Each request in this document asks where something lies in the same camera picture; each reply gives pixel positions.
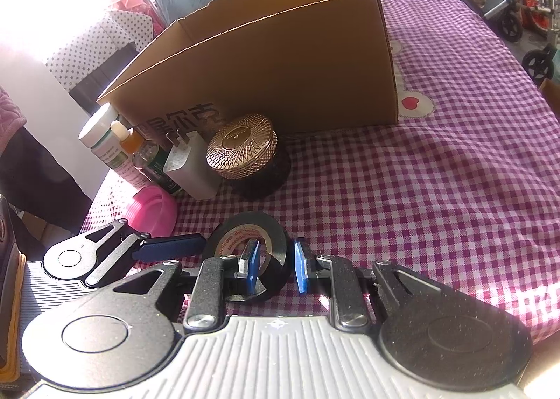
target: dark glass jar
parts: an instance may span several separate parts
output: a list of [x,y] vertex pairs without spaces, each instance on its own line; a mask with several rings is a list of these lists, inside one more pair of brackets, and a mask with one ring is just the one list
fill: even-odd
[[210,142],[206,159],[246,200],[260,200],[280,189],[292,168],[271,120],[259,114],[222,127]]

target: pink container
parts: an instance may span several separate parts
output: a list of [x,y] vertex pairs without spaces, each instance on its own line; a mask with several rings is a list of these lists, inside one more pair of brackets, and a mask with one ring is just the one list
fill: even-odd
[[122,217],[135,230],[147,231],[152,238],[171,236],[177,222],[177,202],[156,185],[137,192]]

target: white power adapter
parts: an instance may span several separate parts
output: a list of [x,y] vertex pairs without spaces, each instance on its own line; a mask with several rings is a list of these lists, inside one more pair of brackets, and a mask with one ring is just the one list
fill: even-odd
[[165,161],[163,172],[195,200],[214,198],[222,177],[206,162],[208,144],[196,131],[177,130],[167,134],[173,148]]

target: white fabric with stars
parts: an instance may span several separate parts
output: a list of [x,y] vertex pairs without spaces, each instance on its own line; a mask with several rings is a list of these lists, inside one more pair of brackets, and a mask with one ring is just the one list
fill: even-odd
[[139,53],[152,38],[152,18],[149,16],[109,11],[87,31],[54,53],[44,64],[64,89],[70,91],[116,51],[133,42]]

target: checkered tablecloth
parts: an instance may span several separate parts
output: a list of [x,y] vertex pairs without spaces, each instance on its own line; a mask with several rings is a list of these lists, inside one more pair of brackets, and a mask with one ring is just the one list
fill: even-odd
[[[183,197],[175,234],[208,237],[236,213],[264,211],[316,251],[360,267],[391,258],[518,315],[541,340],[560,329],[558,122],[459,0],[382,1],[400,123],[288,139],[293,168],[281,190],[259,203],[226,185],[210,201]],[[109,174],[84,229],[116,218],[132,193]],[[267,303],[230,311],[326,309],[291,282]]]

